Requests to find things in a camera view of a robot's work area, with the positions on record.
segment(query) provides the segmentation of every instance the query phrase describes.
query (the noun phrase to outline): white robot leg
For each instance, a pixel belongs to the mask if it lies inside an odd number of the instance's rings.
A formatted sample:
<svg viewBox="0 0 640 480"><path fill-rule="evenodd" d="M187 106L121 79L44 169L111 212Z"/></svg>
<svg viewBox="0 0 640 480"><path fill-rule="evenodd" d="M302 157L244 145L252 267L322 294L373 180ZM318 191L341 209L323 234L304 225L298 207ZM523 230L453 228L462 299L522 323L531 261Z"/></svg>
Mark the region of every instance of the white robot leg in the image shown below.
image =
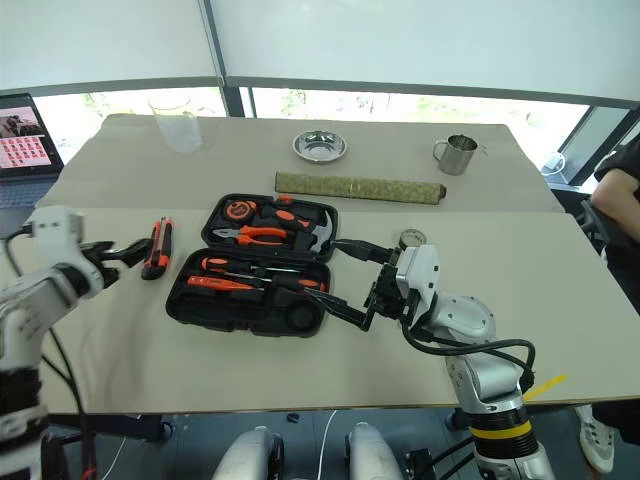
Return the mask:
<svg viewBox="0 0 640 480"><path fill-rule="evenodd" d="M368 423L358 423L346 441L351 480L402 480L393 452L380 432Z"/></svg>
<svg viewBox="0 0 640 480"><path fill-rule="evenodd" d="M240 435L225 452L211 480L279 480L284 445L267 427Z"/></svg>

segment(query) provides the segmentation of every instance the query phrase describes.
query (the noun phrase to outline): laptop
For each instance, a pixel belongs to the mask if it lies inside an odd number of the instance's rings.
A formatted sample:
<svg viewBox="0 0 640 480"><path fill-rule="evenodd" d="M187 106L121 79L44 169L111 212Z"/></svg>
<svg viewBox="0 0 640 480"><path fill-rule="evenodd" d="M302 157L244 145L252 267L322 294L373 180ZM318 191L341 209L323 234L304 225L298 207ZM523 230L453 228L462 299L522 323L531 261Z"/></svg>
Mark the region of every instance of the laptop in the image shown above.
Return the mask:
<svg viewBox="0 0 640 480"><path fill-rule="evenodd" d="M0 238L23 225L63 167L31 95L0 96Z"/></svg>

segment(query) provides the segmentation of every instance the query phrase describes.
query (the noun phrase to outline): yellow tape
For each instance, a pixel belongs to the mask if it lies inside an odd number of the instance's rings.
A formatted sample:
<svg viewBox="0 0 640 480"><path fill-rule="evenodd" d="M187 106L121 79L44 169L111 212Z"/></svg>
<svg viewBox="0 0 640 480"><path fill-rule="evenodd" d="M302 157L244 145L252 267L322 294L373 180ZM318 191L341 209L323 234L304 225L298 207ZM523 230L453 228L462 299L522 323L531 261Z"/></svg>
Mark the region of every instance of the yellow tape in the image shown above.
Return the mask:
<svg viewBox="0 0 640 480"><path fill-rule="evenodd" d="M531 400L533 400L534 398L536 398L539 395L542 395L543 393L551 390L553 387L555 387L556 385L558 385L559 383L562 383L564 381L567 380L567 378L569 378L567 375L558 375L557 377L552 378L551 380L549 380L547 383L540 385L539 387L534 388L533 390L530 390L523 398L525 402L530 402Z"/></svg>
<svg viewBox="0 0 640 480"><path fill-rule="evenodd" d="M524 435L531 431L531 422L527 420L522 425L517 427L506 428L504 430L479 430L477 428L471 428L471 435L478 438L484 438L486 440L504 440L507 438L515 438L520 435Z"/></svg>

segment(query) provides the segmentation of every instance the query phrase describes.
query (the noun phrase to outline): metal bowl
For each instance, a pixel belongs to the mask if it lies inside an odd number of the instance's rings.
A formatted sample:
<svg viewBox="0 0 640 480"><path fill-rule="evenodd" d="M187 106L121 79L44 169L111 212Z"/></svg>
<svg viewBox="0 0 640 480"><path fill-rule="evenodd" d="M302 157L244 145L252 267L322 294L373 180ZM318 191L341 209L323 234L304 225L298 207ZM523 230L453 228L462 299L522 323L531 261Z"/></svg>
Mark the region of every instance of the metal bowl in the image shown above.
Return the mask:
<svg viewBox="0 0 640 480"><path fill-rule="evenodd" d="M310 162L329 163L345 154L347 142L337 133L313 130L293 139L293 151Z"/></svg>

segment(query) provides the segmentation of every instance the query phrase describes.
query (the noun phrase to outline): hammer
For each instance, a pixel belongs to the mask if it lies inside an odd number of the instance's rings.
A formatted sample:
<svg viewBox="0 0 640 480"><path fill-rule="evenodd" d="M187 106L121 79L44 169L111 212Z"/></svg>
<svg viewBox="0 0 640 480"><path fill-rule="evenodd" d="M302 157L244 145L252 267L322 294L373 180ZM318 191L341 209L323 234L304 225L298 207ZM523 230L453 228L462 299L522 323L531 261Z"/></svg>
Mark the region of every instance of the hammer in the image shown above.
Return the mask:
<svg viewBox="0 0 640 480"><path fill-rule="evenodd" d="M318 253L322 248L322 245L331 238L331 232L333 231L333 222L331 217L324 212L324 218L326 225L314 224L310 220L298 217L286 210L276 210L273 215L278 219L283 227L287 227L291 230L298 230L302 232L309 232L316 237L316 242L310 248L312 252Z"/></svg>

